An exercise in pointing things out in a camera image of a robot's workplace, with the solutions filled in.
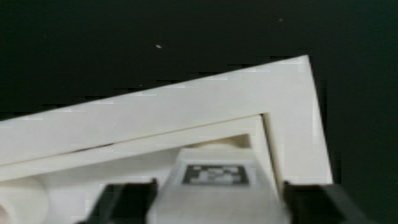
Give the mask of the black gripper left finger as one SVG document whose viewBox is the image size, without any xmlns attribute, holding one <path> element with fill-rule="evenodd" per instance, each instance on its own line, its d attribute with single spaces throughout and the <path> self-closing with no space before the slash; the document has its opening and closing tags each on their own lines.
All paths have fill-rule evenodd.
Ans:
<svg viewBox="0 0 398 224">
<path fill-rule="evenodd" d="M 104 186 L 87 218 L 76 224 L 147 224 L 158 181 Z"/>
</svg>

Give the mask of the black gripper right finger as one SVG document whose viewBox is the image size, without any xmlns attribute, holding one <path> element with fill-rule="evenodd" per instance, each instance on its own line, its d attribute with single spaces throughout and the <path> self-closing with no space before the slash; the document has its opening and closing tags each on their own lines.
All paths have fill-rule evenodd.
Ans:
<svg viewBox="0 0 398 224">
<path fill-rule="evenodd" d="M 284 182 L 282 198 L 291 224 L 378 224 L 364 214 L 339 184 Z"/>
</svg>

